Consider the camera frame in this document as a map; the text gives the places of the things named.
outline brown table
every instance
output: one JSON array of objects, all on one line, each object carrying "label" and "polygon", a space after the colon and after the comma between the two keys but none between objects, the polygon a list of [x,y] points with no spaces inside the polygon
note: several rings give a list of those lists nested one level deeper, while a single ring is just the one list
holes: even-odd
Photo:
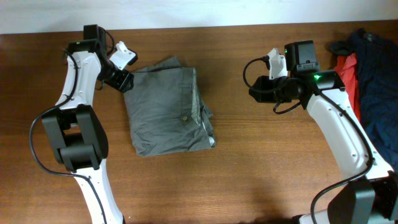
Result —
[{"label": "brown table", "polygon": [[[109,181],[126,221],[236,223],[308,213],[315,194],[341,178],[328,144],[303,109],[277,116],[274,105],[256,103],[241,72],[273,47],[308,39],[315,41],[322,69],[333,68],[326,48],[360,27],[398,42],[397,21],[112,30],[139,55],[131,70],[171,55],[197,68],[217,139],[213,150],[139,157],[122,94],[108,86],[97,91],[93,106],[108,135]],[[61,94],[67,72],[61,50],[80,39],[81,32],[0,35],[0,223],[91,222],[76,181],[42,172],[27,138],[33,118]],[[256,63],[248,79],[267,73]],[[46,166],[65,170],[42,125],[34,141]],[[318,208],[335,194],[324,196]]]}]

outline black cloth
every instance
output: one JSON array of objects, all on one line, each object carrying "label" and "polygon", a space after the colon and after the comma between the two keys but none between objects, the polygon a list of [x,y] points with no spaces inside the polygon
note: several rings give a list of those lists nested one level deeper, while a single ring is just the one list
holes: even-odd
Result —
[{"label": "black cloth", "polygon": [[361,124],[380,155],[398,170],[398,47],[360,29],[344,48],[353,49],[358,61]]}]

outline cable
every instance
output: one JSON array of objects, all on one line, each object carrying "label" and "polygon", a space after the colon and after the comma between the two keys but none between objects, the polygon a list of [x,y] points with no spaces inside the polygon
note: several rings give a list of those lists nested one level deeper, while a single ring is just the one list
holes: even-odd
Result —
[{"label": "cable", "polygon": [[112,35],[111,35],[106,29],[104,29],[104,31],[105,31],[105,34],[107,34],[107,35],[109,36],[109,38],[111,38],[111,40],[112,40],[112,48],[111,48],[111,50],[109,50],[109,51],[106,53],[106,55],[109,56],[109,55],[111,55],[111,53],[112,53],[113,50],[114,50],[114,39],[113,39]]},{"label": "cable", "polygon": [[329,187],[327,187],[327,188],[321,190],[321,191],[313,198],[313,200],[312,200],[312,202],[311,202],[310,213],[311,213],[312,222],[313,222],[314,224],[317,224],[317,221],[316,221],[316,219],[315,219],[315,204],[317,203],[318,199],[319,199],[322,195],[324,195],[325,193],[327,193],[327,192],[329,192],[329,191],[331,191],[331,190],[333,190],[333,189],[335,189],[335,188],[337,188],[337,187],[340,187],[340,186],[342,186],[342,185],[345,185],[345,184],[347,184],[348,182],[351,182],[351,181],[354,181],[354,180],[358,180],[359,178],[365,176],[365,175],[371,170],[372,165],[373,165],[373,161],[374,161],[374,157],[373,157],[373,154],[372,154],[372,150],[371,150],[371,147],[370,147],[368,141],[366,140],[366,138],[365,138],[364,134],[362,133],[362,131],[359,129],[358,125],[357,125],[357,124],[355,123],[355,121],[351,118],[351,116],[350,116],[345,110],[343,110],[340,106],[338,106],[333,100],[331,100],[329,97],[327,97],[325,94],[323,94],[321,91],[318,91],[318,94],[319,94],[322,98],[324,98],[327,102],[329,102],[331,105],[333,105],[335,108],[337,108],[337,110],[338,110],[341,114],[343,114],[343,115],[347,118],[347,120],[351,123],[351,125],[354,127],[355,131],[359,134],[359,136],[360,136],[360,138],[361,138],[363,144],[365,145],[365,148],[366,148],[366,150],[367,150],[367,152],[368,152],[369,160],[368,160],[367,167],[366,167],[365,170],[363,170],[362,172],[360,172],[359,174],[357,174],[357,175],[355,175],[355,176],[352,176],[352,177],[350,177],[350,178],[347,178],[347,179],[345,179],[345,180],[342,180],[342,181],[340,181],[340,182],[337,182],[337,183],[335,183],[335,184],[333,184],[333,185],[331,185],[331,186],[329,186]]},{"label": "cable", "polygon": [[78,65],[77,65],[76,60],[73,58],[73,56],[72,56],[71,53],[69,53],[67,50],[64,50],[64,52],[65,52],[65,54],[67,54],[67,55],[71,58],[71,60],[73,61],[74,66],[75,66],[75,81],[74,81],[74,83],[73,83],[72,91],[70,92],[70,95],[67,96],[67,99],[66,99],[65,101],[63,101],[62,103],[59,103],[59,104],[57,104],[57,105],[51,107],[50,109],[47,109],[47,110],[44,111],[44,112],[41,112],[41,114],[39,114],[39,115],[33,120],[32,125],[30,126],[30,129],[29,129],[29,146],[30,146],[30,152],[32,153],[33,159],[36,161],[36,163],[39,165],[39,167],[40,167],[41,169],[43,169],[44,171],[46,171],[47,173],[53,174],[53,175],[59,175],[59,176],[62,176],[62,177],[78,177],[78,178],[82,178],[82,179],[84,179],[85,181],[87,181],[88,184],[90,185],[91,189],[93,190],[93,193],[94,193],[94,195],[95,195],[95,197],[96,197],[96,199],[97,199],[97,201],[98,201],[99,207],[100,207],[100,209],[101,209],[102,216],[103,216],[103,218],[104,218],[104,224],[107,224],[107,223],[106,223],[105,212],[104,212],[104,207],[102,206],[100,197],[98,196],[97,191],[95,190],[94,185],[91,183],[90,179],[89,179],[88,177],[83,176],[83,175],[78,175],[78,174],[66,174],[66,173],[62,173],[62,172],[55,172],[55,171],[52,171],[52,170],[46,168],[46,167],[40,162],[39,158],[38,158],[37,155],[36,155],[36,152],[35,152],[35,150],[34,150],[34,147],[33,147],[33,131],[34,131],[35,125],[36,125],[36,123],[38,122],[38,120],[39,120],[41,117],[43,117],[44,115],[46,115],[47,113],[49,113],[49,112],[51,112],[51,111],[53,111],[53,110],[55,110],[55,109],[57,109],[57,108],[59,108],[59,107],[65,105],[65,104],[68,103],[70,100],[72,100],[72,96],[73,96],[73,94],[75,93],[75,90],[76,90],[76,85],[77,85],[77,80],[78,80]]},{"label": "cable", "polygon": [[288,83],[290,83],[290,82],[293,82],[293,81],[302,82],[302,80],[299,79],[299,78],[290,78],[290,79],[286,80],[285,82],[283,82],[283,84],[281,84],[280,86],[278,86],[278,87],[276,87],[276,88],[273,88],[273,89],[270,89],[270,90],[258,90],[258,89],[256,89],[256,88],[254,88],[253,86],[251,86],[251,85],[248,83],[248,81],[246,80],[246,69],[248,69],[249,65],[252,64],[253,62],[257,62],[257,61],[266,62],[266,61],[268,61],[268,59],[269,59],[268,56],[264,56],[264,57],[261,57],[261,58],[256,58],[256,59],[251,60],[251,61],[250,61],[248,64],[246,64],[246,66],[244,67],[244,69],[243,69],[243,81],[244,81],[244,83],[249,87],[249,89],[251,89],[252,91],[258,92],[258,93],[273,93],[273,92],[278,91],[278,90],[280,90],[281,88],[285,87],[285,86],[286,86]]},{"label": "cable", "polygon": [[283,111],[276,111],[276,109],[279,107],[279,105],[280,105],[281,103],[283,103],[283,102],[278,101],[278,103],[276,103],[276,105],[274,106],[273,112],[274,112],[275,114],[284,114],[284,113],[290,112],[290,111],[296,109],[296,107],[298,107],[298,106],[301,105],[301,102],[298,102],[298,103],[294,104],[293,106],[291,106],[290,108],[288,108],[288,109],[286,109],[286,110],[283,110]]}]

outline navy blue cloth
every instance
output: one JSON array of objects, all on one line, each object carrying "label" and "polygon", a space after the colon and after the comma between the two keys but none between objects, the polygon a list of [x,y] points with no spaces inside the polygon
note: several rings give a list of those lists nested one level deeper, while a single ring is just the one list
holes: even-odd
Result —
[{"label": "navy blue cloth", "polygon": [[398,170],[398,47],[360,29],[347,46],[358,61],[361,124],[380,155]]}]

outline pile of clothes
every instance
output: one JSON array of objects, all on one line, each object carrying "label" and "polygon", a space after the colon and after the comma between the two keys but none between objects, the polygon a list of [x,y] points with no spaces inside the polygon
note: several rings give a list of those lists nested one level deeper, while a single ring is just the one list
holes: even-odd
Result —
[{"label": "pile of clothes", "polygon": [[330,45],[349,102],[380,155],[398,170],[398,47],[360,29]]},{"label": "pile of clothes", "polygon": [[131,139],[140,156],[211,149],[216,145],[213,116],[197,87],[195,68],[177,57],[135,71],[125,92]]}]

